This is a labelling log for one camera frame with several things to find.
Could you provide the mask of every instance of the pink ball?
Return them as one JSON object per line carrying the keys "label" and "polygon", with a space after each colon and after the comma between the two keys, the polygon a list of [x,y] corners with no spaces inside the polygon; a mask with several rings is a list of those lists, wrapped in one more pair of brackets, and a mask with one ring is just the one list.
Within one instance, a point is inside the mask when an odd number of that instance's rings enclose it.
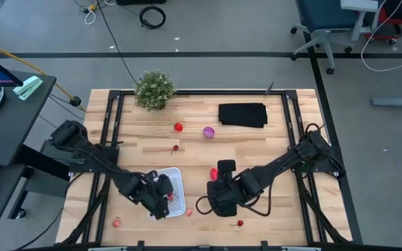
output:
{"label": "pink ball", "polygon": [[211,128],[211,127],[206,127],[206,128],[204,128],[204,130],[203,130],[202,132],[204,133],[204,136],[205,136],[207,139],[211,139],[211,138],[213,138],[214,135],[215,135],[215,130],[214,130],[213,128]]}

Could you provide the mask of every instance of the white basket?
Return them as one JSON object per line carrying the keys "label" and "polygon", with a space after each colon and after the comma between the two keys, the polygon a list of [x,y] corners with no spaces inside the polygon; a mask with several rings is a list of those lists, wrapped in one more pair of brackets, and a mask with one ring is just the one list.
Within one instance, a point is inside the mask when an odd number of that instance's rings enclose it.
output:
{"label": "white basket", "polygon": [[158,176],[165,174],[168,176],[173,186],[173,200],[168,201],[169,214],[167,218],[183,215],[186,212],[186,200],[184,199],[184,188],[182,186],[181,172],[176,167],[156,170]]}

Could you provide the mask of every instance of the white wire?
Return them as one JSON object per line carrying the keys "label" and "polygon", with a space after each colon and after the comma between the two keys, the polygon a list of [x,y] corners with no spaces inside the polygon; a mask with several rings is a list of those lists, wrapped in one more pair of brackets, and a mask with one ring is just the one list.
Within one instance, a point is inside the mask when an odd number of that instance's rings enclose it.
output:
{"label": "white wire", "polygon": [[[381,9],[381,8],[384,6],[384,3],[385,3],[386,1],[387,1],[387,0],[384,0],[384,1],[383,1],[383,3],[381,4],[381,6],[379,7],[379,9]],[[362,51],[361,51],[362,63],[364,63],[364,65],[365,65],[369,70],[372,70],[372,71],[377,72],[377,73],[383,73],[383,72],[387,72],[387,71],[390,71],[390,70],[396,70],[396,69],[402,68],[402,66],[396,66],[396,67],[393,67],[393,68],[382,69],[382,70],[373,69],[372,67],[370,67],[369,65],[367,65],[367,62],[364,60],[364,50],[366,49],[367,45],[370,43],[370,40],[371,40],[372,37],[375,35],[375,33],[381,28],[381,26],[384,25],[387,21],[390,20],[390,18],[392,18],[392,17],[394,16],[394,14],[397,12],[397,10],[398,10],[399,7],[401,6],[401,4],[402,4],[402,0],[399,2],[398,6],[397,6],[396,9],[394,10],[394,12],[393,12],[380,26],[378,26],[378,28],[371,34],[371,36],[370,36],[370,38],[367,40],[367,42],[366,42],[364,48],[362,48]]]}
{"label": "white wire", "polygon": [[[94,19],[91,22],[88,22],[88,17],[90,16],[90,14],[94,15]],[[91,25],[96,21],[96,14],[94,13],[94,11],[92,10],[88,10],[88,14],[87,16],[84,18],[84,24],[86,25]]]}
{"label": "white wire", "polygon": [[106,3],[106,5],[116,5],[116,4],[117,4],[117,2],[116,2],[116,1],[114,1],[114,3],[108,3],[108,1],[107,1],[107,0],[105,0],[105,3]]}

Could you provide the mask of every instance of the concrete floor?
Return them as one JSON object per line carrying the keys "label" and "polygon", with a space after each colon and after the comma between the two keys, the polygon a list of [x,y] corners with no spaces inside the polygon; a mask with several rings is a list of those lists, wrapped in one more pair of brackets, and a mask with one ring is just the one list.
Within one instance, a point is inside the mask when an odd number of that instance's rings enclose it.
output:
{"label": "concrete floor", "polygon": [[[90,0],[77,0],[88,5]],[[142,6],[130,6],[139,12]],[[304,43],[291,36],[299,22],[294,1],[286,0],[169,0],[162,6],[167,23],[158,30],[140,27],[138,18],[119,6],[103,9],[122,52],[292,52]],[[0,10],[0,47],[9,52],[116,52],[100,12],[87,26],[84,14],[69,0],[5,1]],[[364,39],[353,53],[360,52]],[[343,47],[336,46],[341,53]],[[369,45],[369,53],[402,53],[402,39],[394,47],[383,42]],[[91,89],[130,88],[132,81],[116,58],[27,59],[58,78],[83,104]],[[402,64],[402,59],[368,59],[376,68]],[[11,70],[31,71],[10,60],[0,63]],[[126,58],[133,75],[161,69],[181,88],[316,88],[310,59],[292,62],[287,57],[168,57]],[[365,244],[402,247],[402,109],[369,105],[373,96],[402,97],[402,69],[372,73],[360,59],[337,59],[334,75],[326,75],[326,59],[318,59],[321,78],[341,145],[357,219]],[[63,97],[58,90],[54,94]],[[83,113],[75,110],[79,116]],[[56,126],[73,117],[47,102],[41,114]],[[27,144],[39,149],[54,128],[41,119]],[[52,221],[63,199],[31,194],[25,202],[26,218],[0,222],[0,250],[30,241]],[[53,244],[55,224],[31,247]]]}

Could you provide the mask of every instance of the wooden table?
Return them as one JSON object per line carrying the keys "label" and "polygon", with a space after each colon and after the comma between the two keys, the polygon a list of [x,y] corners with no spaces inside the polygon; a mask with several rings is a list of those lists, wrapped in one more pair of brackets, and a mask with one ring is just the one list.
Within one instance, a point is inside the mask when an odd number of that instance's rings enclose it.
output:
{"label": "wooden table", "polygon": [[[84,125],[93,143],[100,141],[108,92],[102,89],[91,92]],[[315,90],[297,90],[297,94],[304,125],[322,125]],[[221,125],[218,104],[231,102],[263,102],[267,106],[268,124],[263,129]],[[184,125],[183,132],[172,129],[176,122]],[[203,137],[202,129],[206,126],[215,129],[214,139]],[[191,217],[183,215],[152,220],[147,210],[125,199],[112,183],[102,245],[137,245],[137,241],[141,240],[145,241],[145,245],[157,246],[250,246],[260,245],[260,241],[268,241],[269,245],[306,245],[299,193],[292,172],[285,172],[276,178],[272,190],[272,212],[268,217],[240,207],[238,215],[231,218],[220,218],[214,213],[200,215],[195,210],[197,198],[207,193],[209,170],[216,166],[218,160],[236,160],[237,171],[240,172],[248,167],[265,165],[286,152],[289,141],[279,96],[177,96],[159,112],[136,107],[134,97],[128,96],[124,99],[118,141],[123,142],[119,145],[119,166],[122,168],[148,172],[178,167],[183,176],[186,207],[193,209],[193,214]],[[179,150],[170,155],[174,145],[179,145]],[[314,176],[322,210],[335,228],[351,239],[338,181],[326,174]],[[84,174],[70,187],[57,241],[64,240],[85,214],[92,177],[93,174]],[[267,196],[266,189],[255,205],[257,210],[267,210]],[[200,207],[208,209],[207,200],[201,202]],[[115,219],[121,220],[119,228],[112,226]],[[315,240],[318,241],[317,225],[311,210],[310,219]],[[230,226],[238,220],[244,221],[242,227]],[[95,226],[96,219],[90,240],[94,239]]]}

